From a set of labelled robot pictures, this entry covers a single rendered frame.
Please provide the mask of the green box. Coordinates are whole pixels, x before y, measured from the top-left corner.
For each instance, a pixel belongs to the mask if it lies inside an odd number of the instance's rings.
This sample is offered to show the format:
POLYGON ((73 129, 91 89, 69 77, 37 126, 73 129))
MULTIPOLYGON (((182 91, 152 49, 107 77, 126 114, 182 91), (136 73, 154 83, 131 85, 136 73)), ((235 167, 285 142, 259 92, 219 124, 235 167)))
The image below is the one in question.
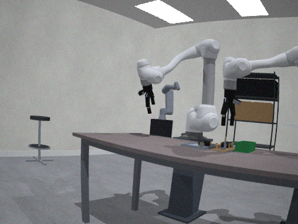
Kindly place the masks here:
POLYGON ((239 141, 235 143, 235 151, 237 153, 252 153, 255 151, 256 142, 239 141), (241 142, 241 143, 240 143, 241 142))

